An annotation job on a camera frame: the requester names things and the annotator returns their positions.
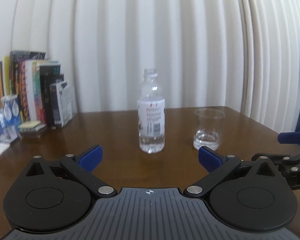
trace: white curtain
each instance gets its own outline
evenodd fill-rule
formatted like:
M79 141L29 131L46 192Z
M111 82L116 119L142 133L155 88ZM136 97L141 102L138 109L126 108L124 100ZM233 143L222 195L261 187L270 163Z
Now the white curtain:
M81 112L136 109L156 67L166 107L229 106L278 132L300 110L300 0L0 0L0 60L46 51Z

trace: metal rivet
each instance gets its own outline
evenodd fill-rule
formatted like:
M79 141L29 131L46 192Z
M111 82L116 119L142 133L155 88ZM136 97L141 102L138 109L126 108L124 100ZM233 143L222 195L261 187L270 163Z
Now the metal rivet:
M103 186L98 189L98 192L100 194L104 194L104 195L111 194L113 191L114 191L114 188L110 187L110 186Z
M191 194L199 194L202 192L202 188L199 186L189 186L187 187L187 191Z

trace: bottle mouth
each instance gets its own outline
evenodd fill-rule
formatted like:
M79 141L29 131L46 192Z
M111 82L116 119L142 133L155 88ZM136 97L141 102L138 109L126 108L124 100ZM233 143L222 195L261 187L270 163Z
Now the bottle mouth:
M158 72L155 68L146 68L143 76L144 77L157 77Z

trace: crosshair symbol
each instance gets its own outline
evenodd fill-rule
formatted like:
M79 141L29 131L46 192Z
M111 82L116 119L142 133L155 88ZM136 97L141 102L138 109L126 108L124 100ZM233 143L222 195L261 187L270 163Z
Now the crosshair symbol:
M148 189L148 190L146 190L146 191L144 191L144 192L146 192L146 193L149 194L149 195L155 193L155 191L153 191L153 190L151 190L151 189Z

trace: glass rim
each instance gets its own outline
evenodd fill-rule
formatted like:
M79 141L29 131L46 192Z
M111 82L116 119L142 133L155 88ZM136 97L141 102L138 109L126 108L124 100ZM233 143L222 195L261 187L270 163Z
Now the glass rim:
M203 111L218 113L219 116L209 116L207 114L201 114L200 112L203 112ZM197 110L194 111L194 114L197 115L197 116L203 117L203 118L211 118L211 119L223 119L223 118L226 117L226 114L225 114L224 111L214 109L214 108L211 108L211 107L203 107L203 108L197 109Z

